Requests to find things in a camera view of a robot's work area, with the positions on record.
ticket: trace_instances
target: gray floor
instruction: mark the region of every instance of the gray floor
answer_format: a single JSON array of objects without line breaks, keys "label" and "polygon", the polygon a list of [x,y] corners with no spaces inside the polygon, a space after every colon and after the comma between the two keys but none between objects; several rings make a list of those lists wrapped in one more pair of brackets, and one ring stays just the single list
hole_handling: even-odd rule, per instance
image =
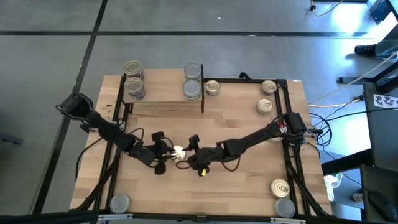
[{"label": "gray floor", "polygon": [[[101,1],[0,1],[2,30],[92,30]],[[317,4],[319,11],[333,4]],[[113,0],[100,30],[106,31],[262,31],[369,32],[364,38],[331,37],[98,37],[81,86],[95,102],[103,75],[121,75],[123,64],[138,60],[146,68],[181,68],[203,63],[206,77],[301,79],[307,100],[338,87],[336,78],[359,76],[380,60],[355,56],[359,44],[380,39],[380,28],[364,4],[342,4],[325,17],[308,13],[309,1],[183,1]],[[72,90],[89,37],[0,36],[1,131],[24,138],[22,146],[1,143],[0,214],[26,214],[48,161],[61,116],[54,106]],[[350,101],[362,93],[350,86],[318,102]],[[364,109],[356,103],[338,114]],[[334,109],[312,109],[326,116]],[[353,125],[363,132],[353,135]],[[69,208],[75,161],[86,134],[72,122],[55,171],[44,212]],[[365,116],[332,124],[332,145],[326,150],[352,154],[369,147]],[[345,218],[358,218],[350,208],[334,205]]]}]

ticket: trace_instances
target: wooden table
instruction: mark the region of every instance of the wooden table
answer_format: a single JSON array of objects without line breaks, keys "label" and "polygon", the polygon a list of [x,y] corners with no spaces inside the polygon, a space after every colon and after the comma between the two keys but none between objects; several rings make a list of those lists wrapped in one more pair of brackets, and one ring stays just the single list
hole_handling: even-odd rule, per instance
[{"label": "wooden table", "polygon": [[[120,78],[104,76],[96,111],[105,119],[112,117]],[[301,81],[288,80],[288,86],[293,111],[311,125]],[[280,91],[281,102],[284,102]],[[262,95],[260,84],[221,83],[217,96],[205,95],[203,114],[197,103],[135,103],[126,132],[142,127],[145,129],[144,143],[153,144],[150,135],[164,131],[175,145],[183,147],[188,145],[190,136],[198,134],[200,147],[214,147],[218,141],[241,138],[261,129],[277,116],[275,107],[267,115],[256,111],[256,103],[261,98],[271,100],[275,106],[275,96]],[[87,145],[98,138],[98,133],[90,133]],[[97,184],[105,147],[106,142],[101,141],[85,153],[71,208],[79,206]],[[276,216],[276,198],[271,195],[269,185],[273,179],[286,179],[283,158],[282,143],[267,141],[248,149],[237,171],[228,172],[214,162],[210,165],[210,173],[199,177],[193,170],[178,170],[173,161],[167,162],[164,175],[155,175],[153,169],[122,154],[114,193],[130,196],[132,204],[128,212],[132,213]],[[323,209],[331,213],[318,152],[304,145],[301,160],[307,188]],[[227,166],[234,167],[235,163],[229,162]],[[303,213],[301,193],[297,186],[295,188],[299,211]],[[101,208],[107,192],[105,187]]]}]

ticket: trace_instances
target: wooden shelf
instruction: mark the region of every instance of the wooden shelf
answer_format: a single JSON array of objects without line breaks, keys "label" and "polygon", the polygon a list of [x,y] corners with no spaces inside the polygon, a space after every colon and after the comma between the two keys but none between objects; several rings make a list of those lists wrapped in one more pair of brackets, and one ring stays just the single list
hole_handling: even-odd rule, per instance
[{"label": "wooden shelf", "polygon": [[166,103],[166,102],[201,102],[187,100],[182,91],[185,81],[184,69],[144,69],[145,97],[142,100],[135,100],[126,91],[123,94],[123,101],[126,103]]}]

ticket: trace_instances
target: wooden platform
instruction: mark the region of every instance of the wooden platform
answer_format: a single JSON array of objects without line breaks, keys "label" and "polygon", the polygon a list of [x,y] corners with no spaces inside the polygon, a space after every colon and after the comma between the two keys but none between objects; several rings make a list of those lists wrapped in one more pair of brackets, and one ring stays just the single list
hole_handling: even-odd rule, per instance
[{"label": "wooden platform", "polygon": [[[110,118],[118,93],[120,76],[105,76],[96,110]],[[307,102],[300,81],[288,81],[290,100],[294,112],[299,112],[310,125]],[[221,83],[217,96],[205,95],[205,112],[200,104],[146,103],[134,104],[133,115],[127,121],[127,132],[145,129],[145,144],[152,144],[150,135],[164,131],[175,145],[188,145],[194,134],[200,137],[200,147],[214,147],[215,143],[229,138],[241,138],[266,126],[275,116],[276,108],[267,115],[256,111],[256,103],[267,98],[275,104],[275,97],[264,96],[260,84]],[[87,144],[99,138],[91,133]],[[98,181],[106,143],[101,141],[83,157],[71,208],[77,207],[93,190]],[[324,210],[331,213],[326,194],[318,152],[303,146],[301,158],[306,185]],[[234,167],[235,162],[227,163]],[[212,215],[275,216],[276,200],[269,190],[275,178],[286,179],[282,143],[264,142],[246,151],[236,172],[228,172],[220,163],[210,165],[206,177],[198,177],[193,170],[178,170],[172,161],[167,162],[164,175],[138,160],[122,154],[116,194],[128,194],[132,200],[129,212],[184,213]],[[101,207],[108,192],[104,191]],[[299,212],[303,213],[301,194],[296,186]]]},{"label": "wooden platform", "polygon": [[144,69],[144,88],[145,97],[136,100],[126,91],[123,94],[123,100],[126,103],[200,103],[200,97],[197,100],[185,99],[182,91],[182,85],[185,81],[184,69]]}]

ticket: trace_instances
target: metal can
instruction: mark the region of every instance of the metal can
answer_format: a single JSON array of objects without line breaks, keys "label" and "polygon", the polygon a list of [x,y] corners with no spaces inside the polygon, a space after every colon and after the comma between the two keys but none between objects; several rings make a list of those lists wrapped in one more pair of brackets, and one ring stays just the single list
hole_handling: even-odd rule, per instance
[{"label": "metal can", "polygon": [[128,78],[138,77],[141,80],[144,80],[144,71],[138,61],[129,61],[125,63],[123,70],[124,74],[126,74]]},{"label": "metal can", "polygon": [[260,114],[267,114],[268,112],[270,112],[272,110],[272,103],[271,103],[271,101],[269,101],[267,99],[261,99],[257,103],[256,108]]},{"label": "metal can", "polygon": [[280,198],[274,203],[275,212],[282,218],[292,218],[296,213],[294,203],[287,198]]},{"label": "metal can", "polygon": [[130,198],[126,194],[118,194],[113,196],[109,205],[114,214],[122,214],[130,207]]},{"label": "metal can", "polygon": [[206,82],[206,92],[210,96],[215,96],[220,91],[220,84],[216,80],[208,80]]},{"label": "metal can", "polygon": [[145,88],[142,80],[137,77],[128,78],[124,82],[124,89],[129,93],[130,96],[136,100],[141,100],[145,97]]},{"label": "metal can", "polygon": [[[279,127],[280,127],[279,129],[280,129],[280,131],[282,133],[286,133],[287,132],[287,127],[286,126],[281,124]],[[270,138],[269,139],[269,141],[272,142],[272,143],[278,143],[278,142],[281,142],[281,140],[283,140],[283,137],[276,137],[276,138]]]},{"label": "metal can", "polygon": [[275,179],[271,182],[271,193],[275,197],[283,198],[290,192],[289,184],[284,179]]},{"label": "metal can", "polygon": [[266,80],[261,84],[261,93],[264,95],[270,96],[276,89],[278,89],[278,86],[272,80]]},{"label": "metal can", "polygon": [[187,80],[200,80],[201,68],[198,64],[189,63],[184,68],[184,74]]},{"label": "metal can", "polygon": [[197,100],[200,96],[200,85],[196,80],[186,80],[182,91],[187,100]]}]

